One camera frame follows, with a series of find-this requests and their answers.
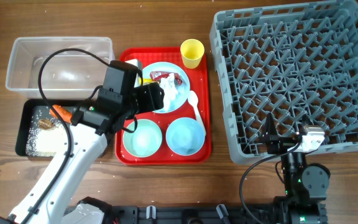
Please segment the white tissue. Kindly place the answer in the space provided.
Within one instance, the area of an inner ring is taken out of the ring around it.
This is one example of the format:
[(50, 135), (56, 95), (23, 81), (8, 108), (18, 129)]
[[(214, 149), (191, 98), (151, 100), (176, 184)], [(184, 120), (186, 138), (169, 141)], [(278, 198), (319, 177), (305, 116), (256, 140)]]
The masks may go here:
[(169, 73), (167, 78), (162, 78), (160, 87), (164, 90), (163, 110), (168, 111), (172, 101), (175, 100), (178, 91), (175, 87), (175, 74)]

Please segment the green bowl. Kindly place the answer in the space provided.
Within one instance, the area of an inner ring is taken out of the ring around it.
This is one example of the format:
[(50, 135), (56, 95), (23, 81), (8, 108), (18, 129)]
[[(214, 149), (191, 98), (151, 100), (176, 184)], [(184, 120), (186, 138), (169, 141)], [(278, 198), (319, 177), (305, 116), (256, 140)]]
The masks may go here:
[(159, 126), (149, 120), (137, 121), (137, 128), (133, 133), (124, 131), (122, 143), (126, 151), (138, 158), (146, 158), (154, 155), (162, 145), (162, 131)]

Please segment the orange carrot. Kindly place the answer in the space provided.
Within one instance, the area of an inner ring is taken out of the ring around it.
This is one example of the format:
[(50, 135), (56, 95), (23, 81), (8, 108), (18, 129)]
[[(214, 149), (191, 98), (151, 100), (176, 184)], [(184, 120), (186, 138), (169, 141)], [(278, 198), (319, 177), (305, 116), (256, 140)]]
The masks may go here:
[(68, 110), (61, 107), (60, 105), (53, 105), (53, 108), (64, 120), (64, 122), (71, 123), (72, 114)]

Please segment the brown food lump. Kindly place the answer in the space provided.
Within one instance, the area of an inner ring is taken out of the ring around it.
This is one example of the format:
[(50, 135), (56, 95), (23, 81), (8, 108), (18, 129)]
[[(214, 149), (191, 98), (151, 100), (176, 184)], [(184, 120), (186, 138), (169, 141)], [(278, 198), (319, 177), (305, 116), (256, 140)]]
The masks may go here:
[(49, 130), (54, 128), (54, 123), (49, 119), (40, 119), (39, 120), (39, 128), (43, 130)]

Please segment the white rice pile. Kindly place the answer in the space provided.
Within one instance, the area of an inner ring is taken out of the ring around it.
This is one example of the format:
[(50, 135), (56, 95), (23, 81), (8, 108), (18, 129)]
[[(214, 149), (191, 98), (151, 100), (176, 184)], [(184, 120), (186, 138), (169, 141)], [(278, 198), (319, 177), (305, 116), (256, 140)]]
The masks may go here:
[[(49, 119), (54, 128), (39, 128), (40, 119)], [(53, 157), (67, 150), (67, 134), (61, 122), (50, 114), (48, 106), (35, 106), (30, 117), (30, 128), (25, 144), (25, 154), (35, 157)]]

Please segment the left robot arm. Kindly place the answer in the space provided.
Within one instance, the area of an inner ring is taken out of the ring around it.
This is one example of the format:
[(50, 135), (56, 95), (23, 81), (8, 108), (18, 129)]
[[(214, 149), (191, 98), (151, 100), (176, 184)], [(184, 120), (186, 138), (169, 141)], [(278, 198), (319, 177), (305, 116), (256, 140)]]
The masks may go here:
[(109, 137), (136, 114), (162, 108), (163, 90), (157, 83), (122, 88), (116, 93), (104, 86), (93, 92), (73, 111), (65, 152), (58, 152), (33, 189), (0, 223), (111, 223), (112, 206), (92, 199), (66, 208), (91, 164), (104, 152)]

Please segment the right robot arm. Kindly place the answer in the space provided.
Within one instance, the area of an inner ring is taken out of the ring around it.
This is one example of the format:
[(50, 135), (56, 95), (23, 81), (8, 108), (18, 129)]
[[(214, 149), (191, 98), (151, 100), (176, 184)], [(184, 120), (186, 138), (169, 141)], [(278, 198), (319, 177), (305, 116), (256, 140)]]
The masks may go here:
[(321, 164), (306, 162), (306, 155), (323, 143), (325, 132), (303, 117), (303, 130), (295, 137), (280, 137), (269, 113), (260, 142), (280, 157), (285, 196), (275, 197), (268, 215), (270, 223), (323, 224), (328, 222), (326, 200), (331, 173)]

